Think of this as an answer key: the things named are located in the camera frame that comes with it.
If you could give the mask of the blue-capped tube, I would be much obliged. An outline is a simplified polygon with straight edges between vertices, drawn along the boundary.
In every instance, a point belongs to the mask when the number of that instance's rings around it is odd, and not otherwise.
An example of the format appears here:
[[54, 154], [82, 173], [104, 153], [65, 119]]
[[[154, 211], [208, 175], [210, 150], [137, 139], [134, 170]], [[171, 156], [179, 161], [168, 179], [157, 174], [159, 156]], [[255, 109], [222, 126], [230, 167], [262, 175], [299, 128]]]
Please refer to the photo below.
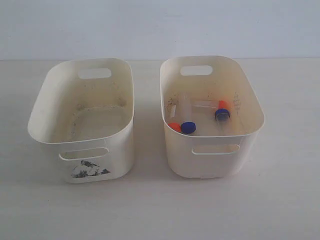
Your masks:
[[221, 135], [226, 136], [232, 132], [231, 114], [225, 108], [219, 108], [214, 114], [217, 128]]
[[186, 92], [179, 94], [179, 107], [181, 118], [181, 131], [183, 134], [190, 135], [196, 131], [196, 124], [193, 121], [192, 116], [192, 104], [191, 99]]

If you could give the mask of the orange-capped tube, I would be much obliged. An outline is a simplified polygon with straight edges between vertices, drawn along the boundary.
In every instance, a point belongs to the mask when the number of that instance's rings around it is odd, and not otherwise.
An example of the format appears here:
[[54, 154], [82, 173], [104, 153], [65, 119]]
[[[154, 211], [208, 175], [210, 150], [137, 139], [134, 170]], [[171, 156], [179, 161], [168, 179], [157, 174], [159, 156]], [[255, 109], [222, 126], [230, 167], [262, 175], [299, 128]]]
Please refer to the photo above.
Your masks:
[[168, 126], [173, 129], [174, 131], [181, 133], [181, 121], [178, 115], [178, 110], [176, 105], [172, 105], [169, 111], [169, 116], [167, 119]]
[[212, 108], [215, 111], [219, 109], [226, 109], [230, 111], [230, 105], [224, 100], [192, 100], [191, 105], [193, 107]]

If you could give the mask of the white plastic bin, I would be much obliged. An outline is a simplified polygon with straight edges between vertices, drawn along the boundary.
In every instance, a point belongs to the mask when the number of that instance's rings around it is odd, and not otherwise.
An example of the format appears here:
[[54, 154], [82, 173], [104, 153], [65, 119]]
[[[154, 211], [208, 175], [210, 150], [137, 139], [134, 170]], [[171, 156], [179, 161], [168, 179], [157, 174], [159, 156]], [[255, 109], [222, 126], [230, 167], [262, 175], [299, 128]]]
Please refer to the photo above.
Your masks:
[[[241, 66], [224, 56], [183, 56], [166, 60], [159, 73], [161, 114], [168, 164], [184, 178], [214, 179], [236, 174], [247, 160], [265, 116]], [[184, 134], [171, 129], [172, 105], [182, 124], [179, 95], [193, 100], [228, 102], [232, 132], [221, 135], [215, 112], [192, 106], [196, 131]]]
[[[48, 71], [27, 131], [44, 149], [55, 153], [66, 182], [113, 180], [134, 165], [134, 112], [133, 74], [126, 61], [69, 60]], [[73, 178], [72, 170], [82, 160], [110, 173]]]

